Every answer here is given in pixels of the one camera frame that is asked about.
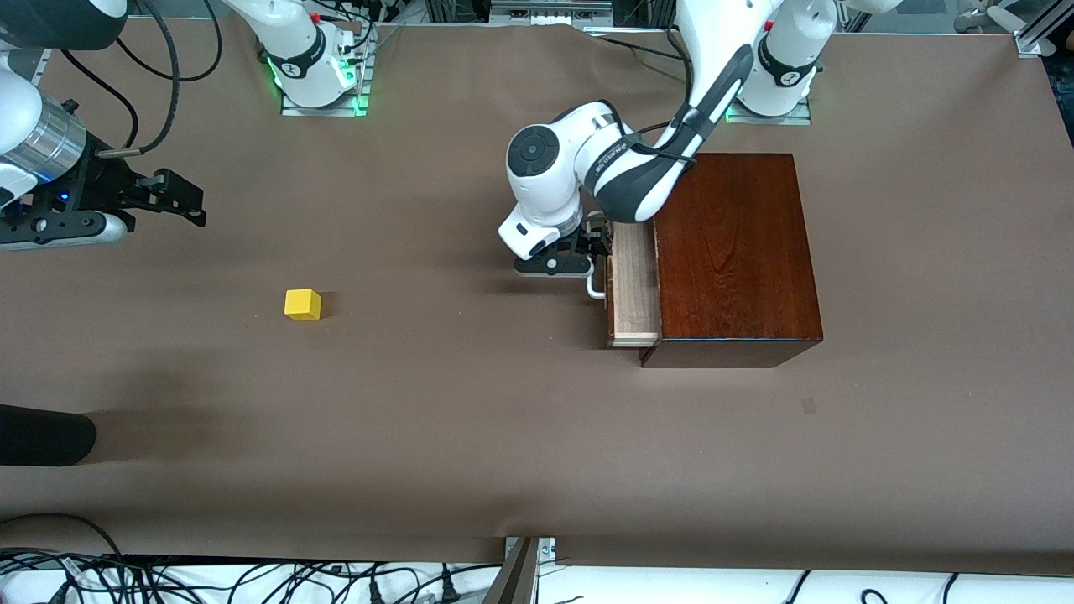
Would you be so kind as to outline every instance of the yellow cube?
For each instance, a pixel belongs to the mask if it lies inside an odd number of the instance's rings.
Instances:
[[[321,296],[313,289],[289,289],[284,314],[296,321],[316,321],[321,318]]]

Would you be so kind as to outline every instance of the brown table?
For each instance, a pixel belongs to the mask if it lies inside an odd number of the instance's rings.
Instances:
[[[207,64],[211,27],[174,29]],[[124,37],[164,64],[150,23]],[[208,227],[142,215],[124,245],[0,262],[5,402],[93,412],[103,441],[0,470],[4,515],[85,514],[140,552],[494,559],[531,533],[574,562],[1071,569],[1074,153],[1008,39],[837,37],[812,127],[721,127],[709,150],[795,154],[826,340],[773,371],[647,371],[495,229],[519,128],[595,98],[666,119],[681,85],[654,70],[678,66],[564,27],[415,27],[366,118],[284,118],[249,31],[224,38],[132,161],[204,187]],[[151,136],[168,83],[85,60]],[[122,140],[62,58],[43,86]],[[284,317],[297,287],[329,318]]]

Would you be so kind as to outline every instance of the black cylinder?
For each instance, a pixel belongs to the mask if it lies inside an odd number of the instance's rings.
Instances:
[[[0,405],[0,465],[74,465],[96,440],[84,415]]]

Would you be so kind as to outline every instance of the table surface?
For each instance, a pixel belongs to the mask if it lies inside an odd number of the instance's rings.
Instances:
[[[212,28],[173,29],[207,64]],[[150,23],[124,38],[164,64]],[[81,513],[141,552],[494,559],[529,533],[577,562],[1070,570],[1074,152],[1010,40],[836,37],[812,127],[713,136],[795,155],[825,342],[773,371],[641,370],[580,283],[517,277],[495,234],[518,129],[595,98],[666,119],[674,62],[412,27],[367,117],[304,119],[234,17],[224,40],[131,162],[202,186],[207,228],[143,214],[122,245],[0,263],[0,394],[101,427],[90,463],[0,469],[0,512]],[[84,56],[148,140],[168,82]],[[125,136],[62,58],[43,87]],[[328,318],[281,314],[301,287]]]

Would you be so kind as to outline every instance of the wooden box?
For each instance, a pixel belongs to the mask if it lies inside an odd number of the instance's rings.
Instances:
[[[609,343],[647,368],[772,368],[823,340],[790,155],[702,154],[653,225],[616,225]]]

